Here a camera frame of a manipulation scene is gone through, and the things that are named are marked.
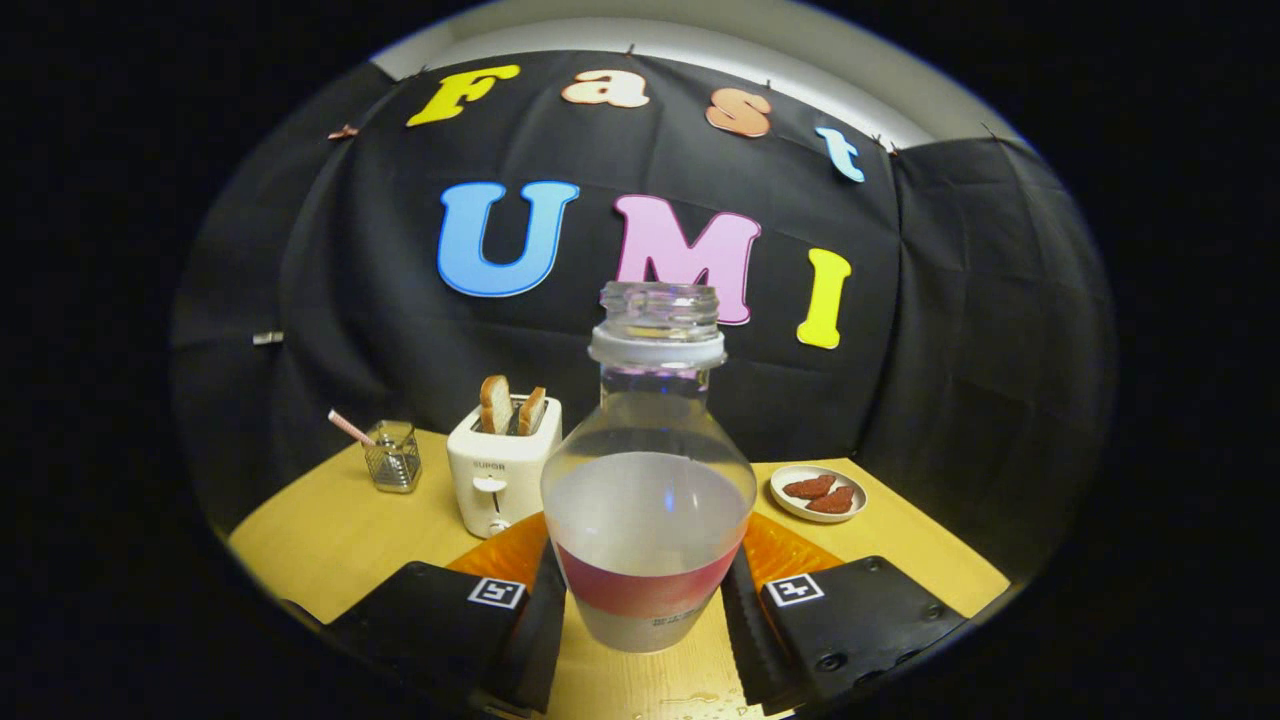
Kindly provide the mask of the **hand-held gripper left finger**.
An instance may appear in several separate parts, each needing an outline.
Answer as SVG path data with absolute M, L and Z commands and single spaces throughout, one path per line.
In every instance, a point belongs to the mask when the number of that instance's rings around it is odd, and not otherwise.
M 407 562 L 326 632 L 453 714 L 530 716 L 550 702 L 564 596 L 536 512 L 444 568 Z

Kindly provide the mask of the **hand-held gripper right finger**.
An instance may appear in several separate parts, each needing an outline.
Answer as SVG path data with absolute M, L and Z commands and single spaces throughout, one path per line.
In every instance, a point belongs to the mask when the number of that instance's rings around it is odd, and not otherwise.
M 721 596 L 745 700 L 767 714 L 864 701 L 966 626 L 890 560 L 845 562 L 759 512 Z

